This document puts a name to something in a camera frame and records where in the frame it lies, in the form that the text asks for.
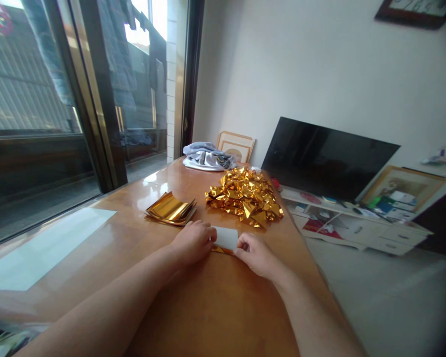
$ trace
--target black tv screen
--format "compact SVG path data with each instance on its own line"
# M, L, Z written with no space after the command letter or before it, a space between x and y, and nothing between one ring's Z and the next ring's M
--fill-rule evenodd
M353 202L399 147L281 117L263 169L282 185Z

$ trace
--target wooden picture frame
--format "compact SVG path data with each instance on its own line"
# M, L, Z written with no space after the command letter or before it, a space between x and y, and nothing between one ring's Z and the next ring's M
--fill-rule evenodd
M369 205L376 197L390 195L393 191L409 193L416 197L416 212L446 182L442 176L421 171L387 166L372 185L362 202Z
M248 163L251 153L253 152L255 140L250 136L240 135L229 131L222 131L218 135L218 150L233 154L238 158L239 154L241 163Z
M446 0L384 0L375 19L437 30L446 22L445 11Z

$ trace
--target crumpled gold foil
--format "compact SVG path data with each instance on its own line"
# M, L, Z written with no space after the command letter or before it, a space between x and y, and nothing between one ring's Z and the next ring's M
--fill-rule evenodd
M225 171L222 186L210 186L205 192L207 204L239 217L243 223L266 229L268 222L284 217L276 203L271 183L246 167Z

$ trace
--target sliding glass door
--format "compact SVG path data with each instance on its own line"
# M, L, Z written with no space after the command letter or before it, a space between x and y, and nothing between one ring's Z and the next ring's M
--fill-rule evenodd
M0 0L0 242L181 154L188 4Z
M0 1L0 240L101 194L47 9Z

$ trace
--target wooden table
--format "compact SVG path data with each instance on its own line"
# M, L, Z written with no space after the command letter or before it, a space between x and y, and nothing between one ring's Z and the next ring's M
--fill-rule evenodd
M180 228L145 219L164 192L197 200L194 220L262 237L354 334L304 239L277 194L285 217L267 231L205 204L204 192L222 173L188 169L177 160L145 179L87 206L117 213L26 292L0 291L0 319L53 322L139 260L169 244ZM56 220L0 246L0 257ZM129 347L130 356L298 356L296 340L274 286L236 257L210 253L176 273L157 295Z

